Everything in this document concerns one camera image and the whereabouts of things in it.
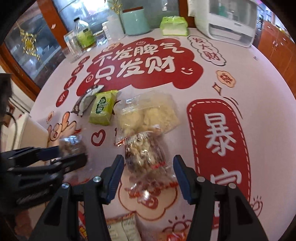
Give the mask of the wooden cabinet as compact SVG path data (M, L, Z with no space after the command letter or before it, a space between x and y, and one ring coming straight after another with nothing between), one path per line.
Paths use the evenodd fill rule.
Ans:
M295 43L275 25L263 21L258 49L273 64L295 95Z

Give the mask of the clear bottle green label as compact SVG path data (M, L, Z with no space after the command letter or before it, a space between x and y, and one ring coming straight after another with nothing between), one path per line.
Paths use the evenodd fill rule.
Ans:
M92 47L95 44L95 39L89 24L81 20L79 17L74 19L74 24L74 33L82 49L88 49Z

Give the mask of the green tissue pack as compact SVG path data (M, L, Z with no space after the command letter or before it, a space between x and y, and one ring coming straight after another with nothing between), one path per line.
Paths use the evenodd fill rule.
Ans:
M164 36L188 36L188 23L182 16L164 16L159 28Z

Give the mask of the white plastic storage bin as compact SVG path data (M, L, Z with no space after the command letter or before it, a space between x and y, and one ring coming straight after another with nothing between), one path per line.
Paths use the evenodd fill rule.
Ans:
M28 113L23 114L16 123L18 132L15 149L25 147L48 147L48 131L33 120Z

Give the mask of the small glass jar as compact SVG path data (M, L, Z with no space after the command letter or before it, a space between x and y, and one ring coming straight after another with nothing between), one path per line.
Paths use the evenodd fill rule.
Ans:
M103 30L100 30L100 31L94 33L93 37L95 39L97 46L104 45L107 43L107 37L106 37Z

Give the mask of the green snack packet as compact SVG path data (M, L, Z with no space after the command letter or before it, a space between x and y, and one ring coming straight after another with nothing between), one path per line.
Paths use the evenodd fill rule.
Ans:
M102 126L110 125L117 93L118 90L109 90L96 94L89 116L89 123Z

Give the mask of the clear bag yellow puffs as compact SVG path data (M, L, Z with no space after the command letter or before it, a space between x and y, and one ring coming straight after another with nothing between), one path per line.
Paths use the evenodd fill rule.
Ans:
M173 97L160 91L149 91L121 100L115 104L114 113L117 142L146 131L161 135L180 124Z

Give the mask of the white carton box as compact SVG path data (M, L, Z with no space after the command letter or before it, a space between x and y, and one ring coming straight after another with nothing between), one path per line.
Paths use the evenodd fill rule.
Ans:
M72 40L74 37L75 32L73 30L64 35L64 41L68 47L70 46L70 40Z

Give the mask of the teal canister brown lid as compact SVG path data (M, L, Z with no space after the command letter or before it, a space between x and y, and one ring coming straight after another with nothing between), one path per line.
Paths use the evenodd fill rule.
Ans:
M142 6L123 10L121 18L128 36L138 36L151 31Z

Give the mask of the white and blue snack pack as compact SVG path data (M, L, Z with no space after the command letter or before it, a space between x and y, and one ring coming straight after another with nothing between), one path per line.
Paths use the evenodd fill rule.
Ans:
M141 241L134 212L106 220L112 241Z

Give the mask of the dark brown candy packet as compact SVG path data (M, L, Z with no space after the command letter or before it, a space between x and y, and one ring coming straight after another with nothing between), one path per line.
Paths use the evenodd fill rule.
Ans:
M83 116L83 113L88 109L91 102L95 99L97 93L99 93L104 85L94 85L89 88L79 99L76 101L71 113L79 116Z

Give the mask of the drinking glass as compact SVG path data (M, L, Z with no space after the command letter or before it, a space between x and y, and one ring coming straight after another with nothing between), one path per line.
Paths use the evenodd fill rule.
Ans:
M70 39L66 42L66 45L67 47L63 49L62 52L69 63L74 63L84 55L84 52L76 38Z

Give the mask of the white water dispenser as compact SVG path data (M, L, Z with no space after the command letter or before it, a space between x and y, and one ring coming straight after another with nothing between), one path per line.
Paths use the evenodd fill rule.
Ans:
M188 16L210 39L250 47L254 41L257 3L248 0L187 1Z

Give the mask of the clear bag nut snacks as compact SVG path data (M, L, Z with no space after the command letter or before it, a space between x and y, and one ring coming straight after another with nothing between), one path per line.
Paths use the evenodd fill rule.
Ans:
M117 138L117 147L124 147L129 186L133 198L148 198L161 190L178 186L172 164L166 159L159 137L152 131Z

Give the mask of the pink printed table mat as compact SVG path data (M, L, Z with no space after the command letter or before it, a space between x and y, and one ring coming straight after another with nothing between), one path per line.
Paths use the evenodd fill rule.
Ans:
M234 183L269 240L295 216L295 97L256 48L214 41L196 29L156 29L63 61L41 89L31 118L48 144L81 131L83 182L112 163L138 132L154 134L170 166L175 155L214 184Z

